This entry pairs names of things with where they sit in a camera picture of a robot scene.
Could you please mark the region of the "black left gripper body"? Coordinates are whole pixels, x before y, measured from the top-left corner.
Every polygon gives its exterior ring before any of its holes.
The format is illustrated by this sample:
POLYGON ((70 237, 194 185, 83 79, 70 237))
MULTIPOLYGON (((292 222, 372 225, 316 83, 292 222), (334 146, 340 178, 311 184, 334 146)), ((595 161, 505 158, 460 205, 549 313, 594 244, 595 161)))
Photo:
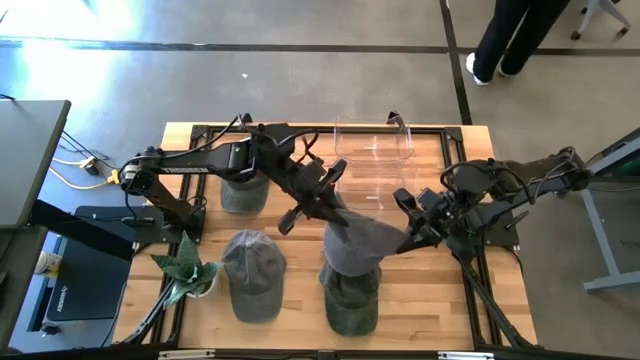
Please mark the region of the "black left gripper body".
POLYGON ((335 188, 332 193, 322 192, 322 178, 326 172, 321 162, 309 162, 302 166, 294 177, 294 192, 299 196, 298 202, 303 207, 302 212, 308 218, 347 225, 347 220, 337 211, 340 205, 335 188))

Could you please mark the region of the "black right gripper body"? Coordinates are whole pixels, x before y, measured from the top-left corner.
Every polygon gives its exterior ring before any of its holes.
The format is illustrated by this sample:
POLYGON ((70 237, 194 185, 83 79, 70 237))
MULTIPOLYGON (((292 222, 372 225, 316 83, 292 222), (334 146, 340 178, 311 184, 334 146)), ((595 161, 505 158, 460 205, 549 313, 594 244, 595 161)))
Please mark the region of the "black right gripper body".
POLYGON ((446 223, 451 216, 452 195, 448 191, 437 193, 430 188, 425 188, 417 201, 423 214, 412 235, 415 238, 426 237, 426 230, 429 229, 434 235, 446 238, 449 235, 446 223))

